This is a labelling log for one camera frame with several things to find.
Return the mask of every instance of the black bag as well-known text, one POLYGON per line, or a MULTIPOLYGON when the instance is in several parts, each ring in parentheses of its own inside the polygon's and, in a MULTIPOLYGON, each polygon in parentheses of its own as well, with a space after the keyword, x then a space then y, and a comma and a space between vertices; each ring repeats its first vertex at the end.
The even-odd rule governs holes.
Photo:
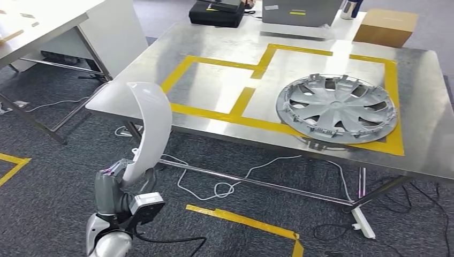
POLYGON ((191 23, 218 27, 237 28, 244 14, 244 3, 241 2, 237 12, 224 12, 208 9, 210 3, 197 1, 189 11, 191 23))

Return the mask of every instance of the white cable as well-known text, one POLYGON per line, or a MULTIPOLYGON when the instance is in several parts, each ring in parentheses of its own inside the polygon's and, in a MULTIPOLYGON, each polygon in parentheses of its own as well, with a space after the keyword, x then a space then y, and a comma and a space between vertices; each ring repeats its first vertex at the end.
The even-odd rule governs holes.
MULTIPOLYGON (((179 162, 181 162, 181 163, 184 163, 184 164, 186 164, 186 165, 189 165, 187 162, 182 161, 182 160, 180 160, 180 159, 178 159, 178 158, 176 158, 176 157, 173 157, 173 156, 171 156, 171 155, 163 154, 163 156, 170 157, 170 158, 172 158, 172 159, 174 159, 174 160, 176 160, 176 161, 179 161, 179 162)), ((298 157, 301 157, 301 155, 298 155, 298 156, 289 156, 289 157, 278 157, 278 158, 275 158, 274 160, 272 160, 272 161, 270 161, 270 162, 268 162, 268 163, 266 163, 266 164, 263 164, 263 165, 260 165, 260 166, 256 166, 256 167, 252 167, 252 168, 249 169, 249 171, 247 172, 245 178, 248 178, 249 175, 251 174, 251 172, 252 172, 253 170, 259 169, 259 168, 263 168, 263 167, 265 167, 265 166, 267 166, 267 165, 272 164, 273 162, 275 162, 275 161, 277 161, 277 160, 280 160, 280 159, 292 159, 292 158, 298 158, 298 157)), ((178 186, 179 188, 181 188, 181 189, 183 189, 183 190, 189 192, 190 194, 192 194, 193 196, 195 196, 195 197, 196 197, 197 199, 199 199, 200 201, 206 201, 206 200, 209 200, 209 199, 212 199, 212 198, 215 198, 215 197, 218 197, 218 198, 227 197, 228 195, 234 193, 234 192, 235 192, 235 186, 241 183, 241 182, 236 182, 236 183, 234 183, 234 184, 229 184, 229 183, 226 183, 226 182, 219 182, 219 183, 216 183, 216 185, 214 185, 214 188, 213 188, 214 195, 213 195, 213 196, 210 196, 210 197, 208 197, 208 198, 201 198, 200 196, 196 195, 196 194, 195 194, 194 192, 192 192, 191 190, 189 190, 189 189, 187 189, 187 188, 181 186, 180 183, 181 183, 181 180, 183 179, 184 175, 186 174, 186 171, 187 171, 187 169, 185 169, 185 170, 183 171, 183 174, 181 174, 180 179, 178 180, 177 186, 178 186), (218 192, 217 192, 217 187, 220 186, 220 185, 227 185, 227 186, 229 186, 229 190, 228 190, 226 193, 218 194, 218 192)))
MULTIPOLYGON (((168 154, 163 154, 162 156, 167 156, 167 157, 170 157, 170 158, 172 158, 172 159, 174 159, 174 160, 176 160, 176 161, 178 161, 178 162, 181 162, 181 163, 183 163, 183 164, 189 165, 187 162, 185 162, 185 161, 183 161, 183 160, 180 160, 180 159, 178 159, 178 158, 176 158, 176 157, 174 157, 174 156, 171 156, 171 155, 168 155, 168 154)), ((280 160, 280 159, 293 159, 293 158, 299 158, 299 157, 301 157, 301 155, 275 158, 274 160, 272 160, 272 161, 270 161, 270 162, 268 162, 268 163, 266 163, 266 164, 263 164, 263 165, 260 165, 260 166, 256 166, 256 167, 250 168, 249 171, 247 172, 245 178, 248 178, 249 175, 251 174, 251 172, 252 172, 253 170, 259 169, 259 168, 263 168, 263 167, 265 167, 265 166, 267 166, 267 165, 272 164, 273 162, 275 162, 275 161, 277 161, 277 160, 280 160)), ((344 186, 345 195, 347 196, 347 199, 348 199, 349 201, 353 201, 353 200, 350 198, 349 191, 348 191, 348 189, 347 189, 347 183, 346 183, 345 178, 344 178, 344 172, 343 172, 343 170, 342 170, 342 167, 341 167, 339 164, 335 163, 335 162, 332 162, 332 161, 327 161, 327 162, 329 162, 329 163, 331 163, 331 164, 333 164, 333 165, 335 165, 335 166, 337 166, 337 167, 339 168, 339 173, 340 173, 340 177, 341 177, 341 179, 342 179, 342 184, 343 184, 343 186, 344 186)), ((185 170, 183 171, 183 174, 181 174, 180 179, 178 180, 177 186, 178 186, 179 188, 185 190, 186 192, 192 194, 193 196, 195 196, 195 197, 196 197, 197 199, 199 199, 200 201, 206 201, 206 200, 210 200, 210 199, 216 198, 216 197, 218 197, 218 198, 227 197, 228 195, 233 194, 233 193, 235 192, 235 186, 241 183, 241 182, 236 182, 236 183, 234 183, 234 184, 229 184, 229 183, 226 183, 226 182, 219 182, 219 183, 216 183, 216 185, 214 185, 214 188, 213 188, 214 195, 213 195, 213 196, 210 196, 210 197, 207 197, 207 198, 201 198, 200 196, 196 195, 196 194, 195 194, 194 192, 192 192, 191 190, 189 190, 189 189, 187 189, 187 188, 181 186, 181 184, 180 184, 180 183, 181 183, 181 180, 183 180, 183 177, 184 177, 184 175, 186 174, 186 172, 187 172, 187 169, 185 169, 185 170), (218 194, 218 193, 217 193, 217 187, 218 187, 219 185, 227 185, 227 186, 229 186, 229 190, 228 190, 226 193, 218 194)))
MULTIPOLYGON (((63 101, 59 101, 59 102, 56 102, 56 103, 44 104, 44 105, 35 107, 32 110, 28 110, 28 111, 25 111, 25 112, 32 112, 32 111, 37 110, 37 109, 42 108, 42 107, 53 106, 53 105, 60 104, 60 103, 78 103, 78 102, 82 101, 83 99, 87 99, 87 98, 90 98, 90 97, 87 96, 87 97, 82 97, 79 100, 63 100, 63 101)), ((0 115, 7 114, 10 111, 13 111, 13 110, 9 109, 9 110, 0 112, 0 115)))
POLYGON ((117 128, 114 132, 114 134, 118 137, 126 137, 126 138, 130 138, 132 137, 132 135, 122 135, 122 134, 118 134, 118 131, 121 130, 121 129, 125 129, 126 127, 125 126, 121 126, 119 128, 117 128))
POLYGON ((345 194, 347 195, 347 199, 349 201, 353 202, 353 200, 350 198, 349 190, 347 189, 347 183, 345 182, 344 172, 342 171, 342 167, 335 162, 332 162, 332 161, 327 161, 327 162, 334 164, 339 168, 340 178, 342 179, 342 184, 344 185, 344 190, 345 190, 345 194))

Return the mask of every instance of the white table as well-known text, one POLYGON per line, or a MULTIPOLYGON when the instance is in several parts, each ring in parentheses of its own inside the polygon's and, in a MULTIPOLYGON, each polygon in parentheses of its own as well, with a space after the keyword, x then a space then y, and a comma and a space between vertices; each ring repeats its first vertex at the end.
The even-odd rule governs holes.
MULTIPOLYGON (((2 2, 0 10, 2 10, 0 22, 3 20, 2 34, 7 36, 8 32, 14 33, 18 29, 22 31, 0 46, 0 69, 22 59, 101 75, 107 80, 111 80, 112 74, 118 74, 147 47, 146 39, 132 9, 131 0, 44 0, 39 2, 17 0, 2 2), (130 6, 130 12, 125 7, 126 5, 130 6), (119 25, 125 18, 122 17, 123 13, 126 18, 133 14, 136 26, 127 28, 119 25), (30 19, 33 22, 24 22, 24 19, 30 19), (127 30, 132 33, 134 30, 140 31, 140 33, 135 33, 138 39, 134 40, 135 37, 128 33, 122 34, 127 30), (36 52, 43 44, 64 33, 73 33, 73 38, 75 36, 75 40, 71 41, 73 45, 75 42, 79 42, 85 47, 83 57, 94 60, 99 71, 23 58, 26 54, 36 52)), ((53 128, 47 128, 2 94, 0 94, 0 102, 60 143, 65 143, 65 140, 56 132, 86 103, 83 102, 79 105, 53 128)))

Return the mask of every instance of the silver hubcap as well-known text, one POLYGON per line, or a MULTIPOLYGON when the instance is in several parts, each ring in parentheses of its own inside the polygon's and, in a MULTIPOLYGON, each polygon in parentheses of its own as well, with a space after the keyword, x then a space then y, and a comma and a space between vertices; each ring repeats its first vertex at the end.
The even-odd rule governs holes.
POLYGON ((276 109, 295 130, 335 143, 375 141, 397 124, 397 110, 383 88, 347 75, 298 79, 279 94, 276 109))

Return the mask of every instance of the yellow tape marking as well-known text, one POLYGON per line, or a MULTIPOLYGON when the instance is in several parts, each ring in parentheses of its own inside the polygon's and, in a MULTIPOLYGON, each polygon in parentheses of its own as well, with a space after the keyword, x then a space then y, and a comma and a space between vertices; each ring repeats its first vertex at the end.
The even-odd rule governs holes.
POLYGON ((271 47, 271 44, 267 46, 262 58, 260 58, 257 69, 251 75, 251 79, 261 79, 263 77, 276 50, 277 49, 275 47, 271 47))
POLYGON ((12 178, 12 176, 14 176, 23 166, 25 166, 31 160, 31 158, 17 158, 14 156, 0 153, 0 160, 16 164, 16 166, 14 166, 14 168, 8 171, 8 173, 6 173, 5 176, 0 178, 0 186, 2 186, 10 178, 12 178))
POLYGON ((238 97, 238 100, 235 102, 235 105, 233 106, 232 110, 230 111, 231 115, 234 116, 241 116, 243 115, 244 110, 246 110, 247 105, 249 104, 249 101, 252 98, 252 95, 255 92, 255 88, 252 87, 245 87, 238 97))
POLYGON ((194 56, 186 56, 186 58, 175 68, 175 70, 165 79, 161 84, 162 91, 168 93, 170 89, 177 83, 183 76, 186 70, 191 66, 194 61, 194 56))
MULTIPOLYGON (((200 63, 206 63, 206 64, 253 70, 254 72, 252 73, 251 78, 252 79, 261 79, 263 77, 264 73, 266 72, 268 65, 270 64, 271 59, 273 58, 277 49, 286 50, 286 51, 306 52, 309 54, 316 54, 316 55, 332 56, 332 52, 330 52, 330 51, 284 46, 284 45, 280 45, 280 44, 268 44, 267 49, 265 50, 264 54, 262 55, 262 58, 260 59, 258 65, 222 61, 222 60, 197 57, 197 56, 187 56, 177 66, 177 68, 166 78, 166 80, 162 83, 161 86, 163 88, 163 91, 165 93, 167 93, 171 89, 171 87, 178 81, 178 79, 186 72, 186 70, 191 66, 191 64, 193 62, 200 62, 200 63)), ((355 60, 365 61, 365 62, 383 63, 385 66, 385 88, 388 91, 390 98, 393 100, 396 108, 399 108, 399 92, 398 92, 396 62, 392 61, 392 60, 388 60, 388 59, 370 57, 370 56, 361 56, 361 55, 350 55, 350 59, 355 59, 355 60)), ((246 87, 242 91, 240 96, 238 97, 238 100, 234 104, 234 106, 229 114, 190 107, 190 106, 176 104, 176 103, 171 104, 172 111, 179 112, 181 114, 186 114, 186 115, 199 116, 199 117, 204 117, 204 118, 209 118, 209 119, 217 119, 217 120, 221 120, 224 122, 235 123, 235 124, 239 124, 239 125, 256 127, 259 129, 295 135, 298 137, 309 138, 308 136, 299 133, 298 131, 292 129, 290 126, 288 126, 286 124, 274 123, 274 122, 268 122, 265 120, 242 117, 241 115, 243 114, 244 110, 246 109, 247 105, 249 104, 249 101, 251 100, 254 92, 255 92, 254 88, 246 87)), ((378 152, 404 156, 402 132, 400 129, 400 117, 398 117, 398 119, 399 120, 396 125, 396 128, 387 136, 386 142, 374 141, 374 142, 369 142, 369 143, 352 144, 352 145, 347 145, 347 146, 353 146, 353 147, 367 149, 367 150, 374 150, 374 151, 378 151, 378 152)))
POLYGON ((291 46, 285 46, 283 44, 268 44, 267 49, 263 53, 262 58, 260 59, 259 64, 257 65, 257 69, 254 71, 254 73, 252 73, 252 76, 251 76, 252 79, 261 79, 263 77, 263 75, 265 74, 265 72, 268 68, 268 65, 270 64, 271 59, 273 58, 277 49, 285 50, 285 51, 294 51, 294 52, 305 52, 308 54, 315 54, 315 55, 332 56, 332 52, 330 52, 330 51, 303 48, 303 47, 291 47, 291 46))
POLYGON ((22 163, 25 159, 0 153, 0 160, 5 162, 12 162, 14 164, 19 164, 22 163))
POLYGON ((198 57, 198 56, 193 56, 193 61, 194 62, 199 62, 199 63, 206 63, 206 64, 213 64, 213 65, 219 65, 219 66, 232 67, 232 68, 246 69, 246 70, 255 70, 255 69, 257 69, 257 65, 254 65, 254 64, 236 63, 236 62, 216 60, 216 59, 210 59, 210 58, 198 57))
MULTIPOLYGON (((200 109, 200 108, 196 108, 196 107, 190 107, 190 106, 177 104, 177 103, 171 103, 171 106, 172 106, 172 111, 178 112, 180 114, 194 115, 194 116, 199 116, 199 117, 209 118, 209 119, 217 119, 217 120, 221 120, 224 122, 235 123, 235 124, 249 126, 249 127, 255 127, 258 129, 270 130, 270 131, 275 131, 275 132, 281 132, 284 134, 295 135, 298 137, 310 138, 307 135, 301 134, 300 132, 294 130, 292 127, 290 127, 286 124, 282 124, 282 123, 269 122, 266 120, 247 118, 247 117, 236 116, 236 115, 232 115, 232 114, 224 114, 222 112, 210 111, 210 110, 200 109)), ((390 141, 390 140, 387 140, 386 143, 373 141, 373 142, 369 142, 369 143, 350 144, 350 145, 345 144, 345 145, 363 148, 363 149, 367 149, 367 150, 380 151, 380 152, 385 152, 385 153, 390 153, 390 154, 395 154, 395 155, 403 155, 403 152, 400 149, 389 148, 389 145, 387 145, 388 141, 390 141)))
POLYGON ((299 234, 297 234, 291 230, 283 229, 278 226, 256 221, 251 218, 241 216, 241 215, 231 213, 229 211, 221 210, 221 209, 209 210, 209 209, 200 208, 200 207, 197 207, 194 205, 186 205, 186 209, 195 211, 197 213, 202 213, 202 214, 206 214, 209 216, 222 218, 224 220, 240 223, 240 224, 243 224, 246 226, 251 226, 256 229, 260 229, 260 230, 263 230, 263 231, 266 231, 266 232, 269 232, 269 233, 272 233, 275 235, 279 235, 281 237, 295 240, 292 257, 302 257, 304 248, 301 245, 301 243, 299 242, 299 234))
POLYGON ((293 246, 293 254, 292 257, 302 257, 304 252, 304 248, 301 245, 299 240, 295 240, 295 245, 293 246))
POLYGON ((276 49, 285 50, 285 51, 294 51, 294 52, 305 52, 308 54, 315 54, 315 55, 325 55, 325 56, 332 56, 332 52, 319 50, 319 49, 312 49, 312 48, 304 48, 304 47, 292 47, 292 46, 285 46, 283 44, 269 44, 269 47, 274 47, 276 49))

